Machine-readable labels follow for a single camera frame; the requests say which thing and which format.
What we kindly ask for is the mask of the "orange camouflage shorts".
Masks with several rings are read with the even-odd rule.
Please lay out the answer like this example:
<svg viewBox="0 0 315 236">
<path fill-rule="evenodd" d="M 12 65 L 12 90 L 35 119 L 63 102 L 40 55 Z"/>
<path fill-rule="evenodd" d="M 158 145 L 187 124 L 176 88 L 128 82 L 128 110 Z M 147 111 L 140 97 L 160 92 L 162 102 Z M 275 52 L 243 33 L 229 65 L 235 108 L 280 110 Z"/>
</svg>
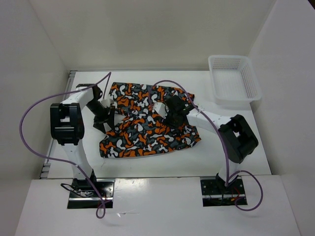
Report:
<svg viewBox="0 0 315 236">
<path fill-rule="evenodd" d="M 177 95 L 190 103 L 195 95 L 166 86 L 114 82 L 109 91 L 115 114 L 124 118 L 99 143 L 102 158 L 142 157 L 194 147 L 200 140 L 197 128 L 184 124 L 173 129 L 152 111 L 149 101 L 164 102 Z"/>
</svg>

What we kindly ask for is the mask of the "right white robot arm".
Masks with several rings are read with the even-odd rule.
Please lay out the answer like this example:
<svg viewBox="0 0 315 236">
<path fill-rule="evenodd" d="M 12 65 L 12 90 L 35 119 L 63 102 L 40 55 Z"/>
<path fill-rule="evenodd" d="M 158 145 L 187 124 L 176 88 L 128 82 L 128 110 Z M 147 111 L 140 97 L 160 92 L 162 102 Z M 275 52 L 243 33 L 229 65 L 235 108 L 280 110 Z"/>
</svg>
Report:
<svg viewBox="0 0 315 236">
<path fill-rule="evenodd" d="M 157 102 L 154 111 L 172 128 L 191 125 L 218 135 L 225 155 L 225 167 L 218 173 L 216 188 L 221 193 L 229 192 L 240 173 L 241 164 L 258 146 L 258 139 L 246 119 L 239 114 L 227 117 L 205 111 L 177 95 L 165 102 Z"/>
</svg>

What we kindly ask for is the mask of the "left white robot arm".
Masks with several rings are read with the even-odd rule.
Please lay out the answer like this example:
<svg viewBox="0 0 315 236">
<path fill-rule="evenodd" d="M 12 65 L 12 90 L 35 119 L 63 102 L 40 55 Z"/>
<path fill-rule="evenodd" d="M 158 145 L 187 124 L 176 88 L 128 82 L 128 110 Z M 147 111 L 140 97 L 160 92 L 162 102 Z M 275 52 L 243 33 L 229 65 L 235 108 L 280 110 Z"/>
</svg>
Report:
<svg viewBox="0 0 315 236">
<path fill-rule="evenodd" d="M 74 189 L 89 197 L 97 193 L 98 183 L 83 147 L 85 127 L 82 109 L 86 107 L 94 115 L 93 128 L 106 133 L 107 124 L 115 129 L 115 108 L 110 100 L 101 101 L 102 95 L 98 86 L 79 84 L 69 98 L 50 106 L 51 136 L 62 146 L 73 165 Z"/>
</svg>

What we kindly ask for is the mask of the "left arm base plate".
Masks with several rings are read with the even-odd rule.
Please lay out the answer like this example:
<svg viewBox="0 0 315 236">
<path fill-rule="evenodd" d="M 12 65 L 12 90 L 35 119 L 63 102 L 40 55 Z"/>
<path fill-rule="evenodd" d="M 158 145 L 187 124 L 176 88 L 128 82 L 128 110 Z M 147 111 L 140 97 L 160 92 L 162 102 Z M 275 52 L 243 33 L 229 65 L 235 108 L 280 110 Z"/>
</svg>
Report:
<svg viewBox="0 0 315 236">
<path fill-rule="evenodd" d="M 114 183 L 113 179 L 94 182 L 106 208 L 113 207 Z M 86 180 L 74 179 L 71 184 L 62 183 L 61 186 L 69 191 L 67 209 L 96 209 L 101 206 L 100 197 Z"/>
</svg>

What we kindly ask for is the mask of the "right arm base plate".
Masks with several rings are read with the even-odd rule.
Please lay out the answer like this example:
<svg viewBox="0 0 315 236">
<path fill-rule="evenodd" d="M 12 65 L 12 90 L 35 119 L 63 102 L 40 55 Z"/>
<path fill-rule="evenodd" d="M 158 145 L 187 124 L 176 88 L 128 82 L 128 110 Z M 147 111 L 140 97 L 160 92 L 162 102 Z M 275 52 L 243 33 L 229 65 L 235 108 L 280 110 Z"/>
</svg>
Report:
<svg viewBox="0 0 315 236">
<path fill-rule="evenodd" d="M 200 178 L 202 202 L 204 207 L 246 206 L 247 199 L 243 181 L 240 177 L 233 180 L 227 188 L 216 177 Z"/>
</svg>

